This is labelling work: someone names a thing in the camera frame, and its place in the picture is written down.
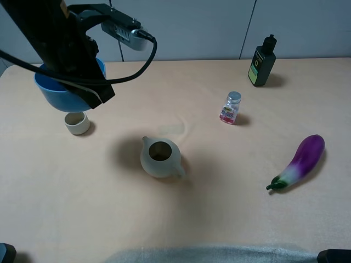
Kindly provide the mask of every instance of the bottle label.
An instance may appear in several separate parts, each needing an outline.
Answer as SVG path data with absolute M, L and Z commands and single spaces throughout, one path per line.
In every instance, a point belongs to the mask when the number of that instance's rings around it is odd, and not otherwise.
M 257 52 L 257 50 L 256 50 L 256 52 L 254 53 L 253 59 L 252 59 L 251 67 L 248 71 L 248 77 L 250 78 L 250 80 L 253 84 L 256 83 L 258 71 L 262 66 L 262 62 L 263 62 L 263 59 L 262 59 L 261 55 L 259 54 L 259 52 Z
M 234 109 L 229 107 L 223 107 L 220 113 L 220 118 L 226 122 L 234 121 Z

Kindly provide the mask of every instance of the black bottle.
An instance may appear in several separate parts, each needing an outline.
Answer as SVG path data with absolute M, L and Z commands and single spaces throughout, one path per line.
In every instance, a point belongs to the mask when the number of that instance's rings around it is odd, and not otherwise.
M 274 35 L 266 37 L 263 45 L 256 48 L 250 69 L 248 71 L 248 78 L 255 87 L 265 85 L 270 71 L 275 62 L 275 55 L 273 53 L 276 44 Z

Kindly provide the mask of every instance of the silver lid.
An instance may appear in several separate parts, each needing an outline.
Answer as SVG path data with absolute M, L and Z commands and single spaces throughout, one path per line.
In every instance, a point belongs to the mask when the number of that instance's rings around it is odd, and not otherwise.
M 239 92 L 230 92 L 228 94 L 228 98 L 236 103 L 239 103 L 241 101 L 241 94 Z

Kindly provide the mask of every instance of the gray cloth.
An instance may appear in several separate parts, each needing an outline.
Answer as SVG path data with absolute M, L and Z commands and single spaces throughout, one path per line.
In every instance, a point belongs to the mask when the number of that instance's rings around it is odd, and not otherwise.
M 315 254 L 282 248 L 205 246 L 125 250 L 105 263 L 317 263 L 316 258 Z

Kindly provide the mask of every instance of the teapot opening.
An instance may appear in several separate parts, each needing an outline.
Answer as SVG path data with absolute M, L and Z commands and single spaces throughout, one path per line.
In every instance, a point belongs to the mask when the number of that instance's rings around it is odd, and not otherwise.
M 170 158 L 171 154 L 172 148 L 168 143 L 163 141 L 158 141 L 149 148 L 149 155 L 155 161 L 165 161 Z

